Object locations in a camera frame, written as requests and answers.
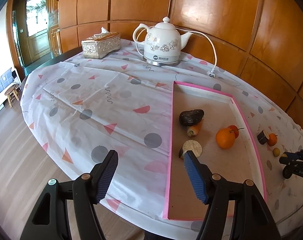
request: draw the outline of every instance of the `wooden floor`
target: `wooden floor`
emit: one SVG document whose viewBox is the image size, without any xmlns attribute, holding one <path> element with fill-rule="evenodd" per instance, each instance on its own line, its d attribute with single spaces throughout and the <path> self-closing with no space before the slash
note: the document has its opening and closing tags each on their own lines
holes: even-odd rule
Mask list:
<svg viewBox="0 0 303 240">
<path fill-rule="evenodd" d="M 56 166 L 25 124 L 20 105 L 8 103 L 0 111 L 0 225 L 12 240 L 19 239 L 29 214 L 49 179 L 70 180 Z M 95 206 L 106 239 L 143 239 L 143 231 L 107 208 Z M 68 202 L 73 240 L 79 234 L 73 210 Z"/>
</svg>

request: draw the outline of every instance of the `screw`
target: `screw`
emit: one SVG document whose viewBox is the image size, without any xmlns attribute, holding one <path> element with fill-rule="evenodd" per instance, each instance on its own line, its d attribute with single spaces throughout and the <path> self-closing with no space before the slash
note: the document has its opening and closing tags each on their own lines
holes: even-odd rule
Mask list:
<svg viewBox="0 0 303 240">
<path fill-rule="evenodd" d="M 246 181 L 246 185 L 247 185 L 247 186 L 253 186 L 254 183 L 253 183 L 252 180 L 248 179 L 248 180 Z"/>
<path fill-rule="evenodd" d="M 48 185 L 52 186 L 52 185 L 55 185 L 56 184 L 56 180 L 55 179 L 50 179 L 48 181 Z"/>
<path fill-rule="evenodd" d="M 81 176 L 81 178 L 82 178 L 83 180 L 87 180 L 87 179 L 90 178 L 90 174 L 89 174 L 89 173 L 84 173 L 84 174 Z"/>
<path fill-rule="evenodd" d="M 212 178 L 214 180 L 220 180 L 221 179 L 221 176 L 219 174 L 213 174 Z"/>
</svg>

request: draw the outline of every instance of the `kettle lid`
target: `kettle lid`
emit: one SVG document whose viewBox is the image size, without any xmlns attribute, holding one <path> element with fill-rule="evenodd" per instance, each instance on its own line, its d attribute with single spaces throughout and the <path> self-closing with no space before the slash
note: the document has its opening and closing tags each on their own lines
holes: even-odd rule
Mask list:
<svg viewBox="0 0 303 240">
<path fill-rule="evenodd" d="M 162 23 L 157 23 L 155 28 L 164 29 L 164 30 L 176 30 L 175 26 L 170 23 L 170 19 L 168 17 L 163 18 Z"/>
</svg>

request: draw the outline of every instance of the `table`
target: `table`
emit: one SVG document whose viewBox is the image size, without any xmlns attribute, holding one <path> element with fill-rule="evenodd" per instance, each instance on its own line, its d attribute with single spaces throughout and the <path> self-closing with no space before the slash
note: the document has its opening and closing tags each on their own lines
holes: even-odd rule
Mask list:
<svg viewBox="0 0 303 240">
<path fill-rule="evenodd" d="M 278 135 L 281 151 L 303 148 L 303 130 L 252 86 L 213 65 L 182 53 L 176 67 L 141 61 L 135 45 L 121 40 L 121 50 L 102 60 L 79 53 L 65 62 L 33 71 L 21 99 L 26 124 L 55 163 L 71 178 L 89 172 L 108 150 L 119 165 L 101 204 L 150 232 L 195 239 L 201 221 L 162 219 L 170 144 L 171 90 L 174 80 L 232 94 L 253 134 Z M 277 222 L 303 203 L 303 178 L 282 177 L 283 165 L 267 144 L 257 143 L 266 180 L 267 204 Z M 229 239 L 227 218 L 223 239 Z M 279 225 L 282 235 L 300 226 L 303 208 Z"/>
</svg>

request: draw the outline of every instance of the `kettle handle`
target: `kettle handle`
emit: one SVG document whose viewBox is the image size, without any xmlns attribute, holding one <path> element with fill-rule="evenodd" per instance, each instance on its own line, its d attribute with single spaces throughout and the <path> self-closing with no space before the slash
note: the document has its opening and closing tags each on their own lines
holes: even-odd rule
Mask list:
<svg viewBox="0 0 303 240">
<path fill-rule="evenodd" d="M 137 27 L 137 28 L 134 30 L 134 32 L 133 32 L 133 40 L 134 40 L 134 42 L 136 42 L 137 44 L 144 45 L 144 44 L 145 44 L 145 41 L 138 41 L 138 40 L 136 39 L 136 33 L 137 33 L 138 30 L 141 29 L 141 28 L 145 28 L 146 30 L 149 29 L 149 27 L 148 27 L 146 24 L 141 23 L 140 25 L 138 25 L 138 27 Z"/>
</svg>

